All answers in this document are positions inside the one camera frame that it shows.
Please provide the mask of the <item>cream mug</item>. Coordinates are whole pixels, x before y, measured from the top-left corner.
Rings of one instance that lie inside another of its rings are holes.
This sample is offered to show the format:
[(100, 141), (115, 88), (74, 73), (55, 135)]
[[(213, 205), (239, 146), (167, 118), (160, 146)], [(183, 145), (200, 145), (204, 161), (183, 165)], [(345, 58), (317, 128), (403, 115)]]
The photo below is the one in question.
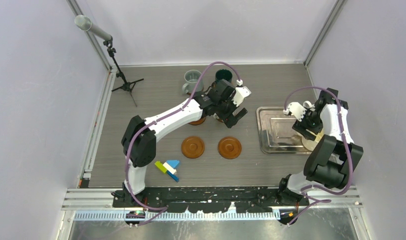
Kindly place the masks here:
[(316, 135), (315, 140), (306, 139), (304, 136), (302, 136), (301, 137), (302, 145), (309, 151), (313, 151), (315, 147), (318, 145), (319, 141), (322, 139), (323, 135), (324, 131), (322, 130)]

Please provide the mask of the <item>wooden coaster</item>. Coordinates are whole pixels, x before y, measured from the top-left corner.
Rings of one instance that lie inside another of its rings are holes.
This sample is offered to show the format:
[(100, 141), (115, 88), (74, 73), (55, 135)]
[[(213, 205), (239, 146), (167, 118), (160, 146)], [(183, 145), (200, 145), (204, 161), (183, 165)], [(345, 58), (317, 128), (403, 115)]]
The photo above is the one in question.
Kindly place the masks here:
[(189, 125), (192, 125), (192, 126), (198, 126), (198, 125), (201, 125), (202, 123), (204, 123), (205, 120), (206, 120), (206, 117), (202, 117), (202, 118), (200, 118), (199, 120), (191, 121), (191, 122), (189, 122), (188, 124), (189, 124)]
[(231, 160), (242, 153), (242, 144), (237, 138), (227, 136), (218, 142), (217, 150), (223, 158)]
[(205, 143), (198, 136), (189, 136), (181, 143), (182, 154), (189, 159), (199, 158), (205, 151)]

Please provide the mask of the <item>metal tray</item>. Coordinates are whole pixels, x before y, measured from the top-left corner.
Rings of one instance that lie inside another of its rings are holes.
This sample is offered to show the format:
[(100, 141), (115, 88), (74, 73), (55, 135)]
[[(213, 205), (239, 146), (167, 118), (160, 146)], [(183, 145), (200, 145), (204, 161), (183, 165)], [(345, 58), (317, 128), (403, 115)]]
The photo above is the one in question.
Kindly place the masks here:
[(296, 119), (286, 116), (282, 107), (261, 106), (256, 110), (260, 149), (264, 154), (309, 155), (302, 136), (292, 126)]

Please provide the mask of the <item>dark teal mug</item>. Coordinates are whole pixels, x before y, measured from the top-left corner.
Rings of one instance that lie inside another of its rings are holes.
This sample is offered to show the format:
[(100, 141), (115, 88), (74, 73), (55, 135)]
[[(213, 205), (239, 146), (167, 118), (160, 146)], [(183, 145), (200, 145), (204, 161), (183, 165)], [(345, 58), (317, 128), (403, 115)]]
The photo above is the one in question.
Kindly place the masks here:
[(220, 69), (215, 73), (215, 82), (218, 83), (221, 80), (225, 80), (229, 83), (232, 82), (233, 74), (228, 69)]

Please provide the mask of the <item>grey cup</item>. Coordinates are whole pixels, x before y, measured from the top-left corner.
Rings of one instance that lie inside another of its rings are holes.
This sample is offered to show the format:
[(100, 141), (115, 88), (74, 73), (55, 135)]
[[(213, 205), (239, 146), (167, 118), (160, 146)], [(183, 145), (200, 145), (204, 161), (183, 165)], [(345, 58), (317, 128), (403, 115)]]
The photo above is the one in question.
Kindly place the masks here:
[(195, 87), (197, 87), (196, 92), (201, 92), (204, 90), (204, 83), (201, 80), (198, 83), (198, 80), (201, 76), (201, 72), (198, 70), (188, 70), (185, 74), (184, 74), (184, 80), (185, 83), (183, 84), (181, 90), (184, 94), (188, 94), (190, 95), (192, 93), (192, 91), (194, 90)]

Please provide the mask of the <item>white mug blue outside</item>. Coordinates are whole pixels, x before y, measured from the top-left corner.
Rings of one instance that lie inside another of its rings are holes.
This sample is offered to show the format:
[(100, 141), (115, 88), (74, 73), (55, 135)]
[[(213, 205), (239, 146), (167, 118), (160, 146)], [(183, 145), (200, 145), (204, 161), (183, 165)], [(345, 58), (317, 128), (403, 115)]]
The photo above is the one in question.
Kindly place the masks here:
[(306, 109), (312, 109), (312, 108), (314, 108), (314, 105), (313, 105), (310, 101), (308, 101), (308, 100), (304, 101), (302, 105), (303, 105), (303, 107), (306, 108)]

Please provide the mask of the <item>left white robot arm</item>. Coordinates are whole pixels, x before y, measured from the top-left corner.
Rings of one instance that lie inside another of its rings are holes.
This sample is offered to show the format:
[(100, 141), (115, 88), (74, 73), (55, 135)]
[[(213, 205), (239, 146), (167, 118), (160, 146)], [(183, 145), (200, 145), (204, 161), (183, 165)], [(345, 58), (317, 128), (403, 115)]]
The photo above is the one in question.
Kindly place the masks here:
[(233, 86), (220, 80), (208, 92), (196, 91), (179, 105), (158, 115), (131, 118), (121, 139), (125, 155), (125, 200), (132, 207), (144, 202), (145, 175), (147, 165), (156, 157), (157, 143), (176, 129), (206, 116), (217, 116), (227, 128), (232, 128), (247, 114), (243, 108), (236, 109), (251, 95), (242, 80)]

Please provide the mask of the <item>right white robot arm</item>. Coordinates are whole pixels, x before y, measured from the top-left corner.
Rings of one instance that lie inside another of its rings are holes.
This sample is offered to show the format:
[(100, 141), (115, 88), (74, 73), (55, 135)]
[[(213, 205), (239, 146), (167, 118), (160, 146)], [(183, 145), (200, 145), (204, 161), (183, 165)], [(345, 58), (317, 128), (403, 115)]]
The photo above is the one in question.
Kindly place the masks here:
[(276, 198), (282, 205), (300, 202), (313, 189), (343, 195), (364, 154), (349, 133), (348, 102), (338, 98), (336, 89), (320, 87), (319, 90), (315, 103), (284, 102), (284, 115), (296, 119), (292, 129), (315, 146), (300, 173), (281, 179)]

